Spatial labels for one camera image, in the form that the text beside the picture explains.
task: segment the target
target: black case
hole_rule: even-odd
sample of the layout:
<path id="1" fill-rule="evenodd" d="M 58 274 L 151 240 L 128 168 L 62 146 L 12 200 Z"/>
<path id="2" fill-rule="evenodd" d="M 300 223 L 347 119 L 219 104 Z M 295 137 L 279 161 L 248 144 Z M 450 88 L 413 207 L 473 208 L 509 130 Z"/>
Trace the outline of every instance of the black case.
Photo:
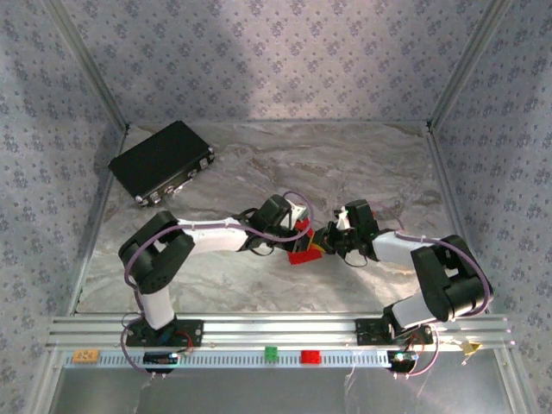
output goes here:
<path id="1" fill-rule="evenodd" d="M 110 170 L 140 205 L 176 194 L 215 159 L 213 148 L 176 121 L 111 160 Z"/>

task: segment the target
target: red lego brick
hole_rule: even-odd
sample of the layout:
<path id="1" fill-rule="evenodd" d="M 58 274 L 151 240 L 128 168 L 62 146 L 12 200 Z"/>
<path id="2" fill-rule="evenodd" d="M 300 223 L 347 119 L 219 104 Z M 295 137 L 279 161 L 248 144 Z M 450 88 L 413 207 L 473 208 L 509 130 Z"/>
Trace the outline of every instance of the red lego brick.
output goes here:
<path id="1" fill-rule="evenodd" d="M 309 225 L 309 219 L 306 218 L 302 222 L 296 222 L 295 229 L 305 230 L 308 225 Z M 312 238 L 312 236 L 314 235 L 314 230 L 309 229 L 309 231 L 307 231 L 307 235 L 310 238 Z M 299 253 L 287 252 L 287 257 L 292 265 L 300 265 L 302 263 L 306 263 L 307 261 L 322 259 L 322 252 L 317 248 L 309 248 L 306 252 L 299 252 Z"/>
<path id="2" fill-rule="evenodd" d="M 320 351 L 301 351 L 301 363 L 308 365 L 320 365 L 322 355 Z"/>
<path id="3" fill-rule="evenodd" d="M 322 259 L 322 252 L 316 248 L 309 248 L 306 252 L 287 253 L 287 257 L 292 265 L 300 265 L 307 261 Z"/>

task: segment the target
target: black mounting bracket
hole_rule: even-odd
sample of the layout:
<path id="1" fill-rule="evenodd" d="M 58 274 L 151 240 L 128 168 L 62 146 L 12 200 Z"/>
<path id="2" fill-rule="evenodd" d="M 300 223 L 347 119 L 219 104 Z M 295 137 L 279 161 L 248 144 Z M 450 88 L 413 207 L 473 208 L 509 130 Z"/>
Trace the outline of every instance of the black mounting bracket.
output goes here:
<path id="1" fill-rule="evenodd" d="M 433 343 L 433 335 L 428 325 L 421 325 L 401 333 L 400 336 L 392 336 L 389 323 L 383 318 L 355 319 L 356 344 L 366 345 L 405 345 L 412 340 L 412 345 L 430 345 Z"/>
<path id="2" fill-rule="evenodd" d="M 201 346 L 204 321 L 201 319 L 174 319 L 159 330 L 152 329 L 145 320 L 133 323 L 127 335 L 127 347 L 140 348 L 194 348 Z"/>

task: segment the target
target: gray marble floor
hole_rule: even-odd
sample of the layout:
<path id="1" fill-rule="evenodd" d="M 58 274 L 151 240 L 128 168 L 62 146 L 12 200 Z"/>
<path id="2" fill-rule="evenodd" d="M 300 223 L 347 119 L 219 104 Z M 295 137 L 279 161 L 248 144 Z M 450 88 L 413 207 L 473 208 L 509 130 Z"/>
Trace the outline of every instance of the gray marble floor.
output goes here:
<path id="1" fill-rule="evenodd" d="M 223 218 L 288 189 L 314 204 L 316 224 L 348 201 L 379 201 L 397 212 L 412 234 L 447 235 L 441 195 L 420 129 L 378 123 L 202 124 L 193 129 L 217 159 L 180 194 L 154 208 L 139 208 L 115 182 L 78 304 L 79 312 L 135 309 L 122 281 L 118 248 L 160 210 L 189 220 Z M 159 127 L 132 127 L 125 149 Z M 377 215 L 396 228 L 389 214 Z M 360 256 L 349 258 L 362 263 Z M 284 252 L 191 257 L 171 284 L 182 312 L 379 311 L 411 295 L 416 276 L 383 263 L 348 267 L 337 256 L 291 266 Z"/>

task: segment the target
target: patterned wallpaper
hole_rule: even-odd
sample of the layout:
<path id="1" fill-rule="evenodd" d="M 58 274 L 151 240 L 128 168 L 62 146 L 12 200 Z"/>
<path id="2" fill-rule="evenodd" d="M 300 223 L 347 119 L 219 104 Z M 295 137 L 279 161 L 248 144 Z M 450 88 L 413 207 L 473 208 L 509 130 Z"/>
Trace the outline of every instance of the patterned wallpaper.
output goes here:
<path id="1" fill-rule="evenodd" d="M 552 413 L 552 6 L 516 0 L 438 136 L 477 255 Z"/>
<path id="2" fill-rule="evenodd" d="M 65 0 L 131 123 L 427 119 L 487 0 Z"/>
<path id="3" fill-rule="evenodd" d="M 21 412 L 121 136 L 38 3 L 0 3 L 0 412 Z"/>

